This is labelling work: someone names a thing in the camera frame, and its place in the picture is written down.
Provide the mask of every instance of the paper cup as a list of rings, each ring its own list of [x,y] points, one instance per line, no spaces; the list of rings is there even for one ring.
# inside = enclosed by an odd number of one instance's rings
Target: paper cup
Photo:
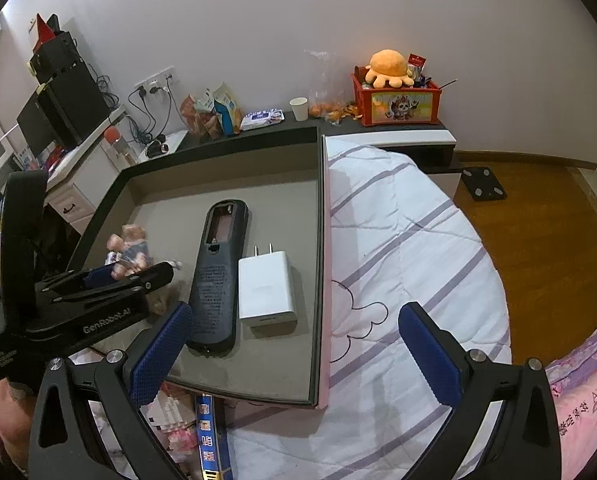
[[[290,101],[290,106],[297,121],[307,121],[307,99],[304,97],[295,97]]]

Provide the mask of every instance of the bed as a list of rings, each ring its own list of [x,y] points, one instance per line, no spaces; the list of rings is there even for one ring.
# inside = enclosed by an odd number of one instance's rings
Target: bed
[[[400,479],[437,433],[441,406],[401,341],[418,301],[466,349],[511,362],[505,294],[476,231],[405,155],[330,137],[333,306],[329,406],[237,403],[227,413],[237,478]],[[476,465],[493,404],[457,476]]]

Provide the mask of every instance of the purple fabric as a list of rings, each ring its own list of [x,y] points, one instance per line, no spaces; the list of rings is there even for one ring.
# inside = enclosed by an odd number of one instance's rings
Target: purple fabric
[[[595,371],[597,371],[597,329],[581,346],[547,366],[547,380],[551,386],[552,395],[559,397],[576,388]]]

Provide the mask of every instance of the red basket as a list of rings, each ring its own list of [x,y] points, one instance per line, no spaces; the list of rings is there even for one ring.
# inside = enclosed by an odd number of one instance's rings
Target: red basket
[[[426,88],[371,88],[363,89],[368,69],[355,66],[354,97],[356,105],[363,114],[361,124],[411,124],[439,123],[438,111],[441,90],[430,81]]]

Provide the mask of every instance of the remote control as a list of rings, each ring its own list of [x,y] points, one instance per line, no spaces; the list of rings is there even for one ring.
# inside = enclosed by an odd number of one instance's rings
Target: remote control
[[[190,348],[226,352],[234,347],[238,261],[243,255],[247,215],[242,200],[224,200],[208,212],[188,302],[192,307]]]

